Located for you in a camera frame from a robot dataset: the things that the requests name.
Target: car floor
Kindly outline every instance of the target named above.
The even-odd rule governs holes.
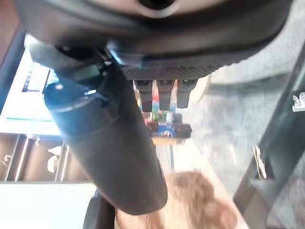
[[[193,140],[231,196],[253,156],[305,40],[305,0],[295,0],[279,36],[255,56],[212,73],[206,94],[182,110]]]

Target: shelf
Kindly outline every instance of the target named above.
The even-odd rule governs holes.
[[[0,134],[0,181],[5,180],[18,135]]]
[[[90,180],[86,177],[80,163],[73,155],[73,152],[71,151],[70,148],[68,148],[68,146],[67,149],[68,150],[66,150],[63,153],[61,159],[61,167],[63,167],[64,169],[62,169],[62,174],[61,174],[62,179],[60,180],[60,182],[69,182],[69,183],[89,182]]]
[[[36,137],[29,139],[26,156],[22,162],[22,172],[18,180],[54,182],[57,169],[55,168],[54,172],[48,171],[48,160],[54,156],[49,150],[54,147],[58,147],[57,151],[60,154],[62,140],[59,137],[40,137],[40,141],[37,141]]]

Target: metal bar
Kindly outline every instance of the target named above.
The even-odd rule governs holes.
[[[62,153],[63,153],[64,147],[65,147],[65,143],[63,142],[62,145],[61,145],[61,154],[59,156],[58,166],[57,166],[57,169],[56,169],[54,182],[57,182],[57,179],[58,179],[58,174],[59,174],[59,170],[60,170],[60,167],[61,167],[61,159],[62,159]]]
[[[11,168],[12,162],[14,160],[14,156],[15,156],[15,152],[16,152],[16,149],[17,149],[17,145],[18,145],[19,139],[20,139],[20,135],[17,136],[16,142],[15,142],[15,146],[14,146],[13,152],[11,154],[10,164],[9,164],[8,170],[6,171],[6,176],[5,176],[4,181],[8,180],[9,173],[10,173],[10,168]]]
[[[266,224],[272,205],[305,150],[305,113],[294,113],[292,110],[293,95],[298,96],[304,91],[305,45],[259,144],[270,161],[274,180],[254,180],[257,169],[253,158],[234,197],[235,204],[251,229],[263,229],[262,223]],[[261,204],[264,214],[253,220],[257,215],[257,208],[253,207],[257,203],[253,199],[257,195],[264,199],[264,203]]]
[[[173,146],[170,145],[170,161],[171,161],[171,170],[174,170],[174,163],[173,163]]]

